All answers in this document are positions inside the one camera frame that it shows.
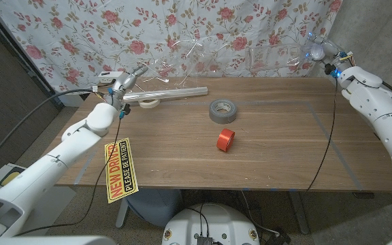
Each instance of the clear plastic rod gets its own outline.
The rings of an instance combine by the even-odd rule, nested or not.
[[[132,101],[143,101],[147,99],[170,99],[170,98],[190,97],[190,96],[207,95],[207,94],[208,94],[207,87],[180,88],[180,89],[171,89],[171,90],[164,90],[164,91],[127,93],[123,97],[123,101],[132,102]]]

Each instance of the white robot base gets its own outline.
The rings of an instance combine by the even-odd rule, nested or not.
[[[219,203],[205,203],[201,211],[201,205],[184,209],[168,222],[164,229],[162,245],[259,245],[255,226],[241,212]],[[200,211],[206,217],[206,221],[200,216]]]

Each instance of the masking tape roll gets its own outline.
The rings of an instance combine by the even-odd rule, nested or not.
[[[154,99],[151,102],[145,102],[145,101],[139,101],[139,105],[141,108],[154,108],[155,106],[160,104],[160,100],[159,99]]]

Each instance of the red tape roll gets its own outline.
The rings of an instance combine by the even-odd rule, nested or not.
[[[223,129],[217,140],[217,148],[227,152],[232,146],[232,141],[234,140],[235,132],[229,129]]]

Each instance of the yellow sign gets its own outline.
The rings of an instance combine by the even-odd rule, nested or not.
[[[110,158],[107,163],[108,203],[139,191],[129,138],[116,141],[114,150],[113,145],[114,142],[105,145],[105,160]]]

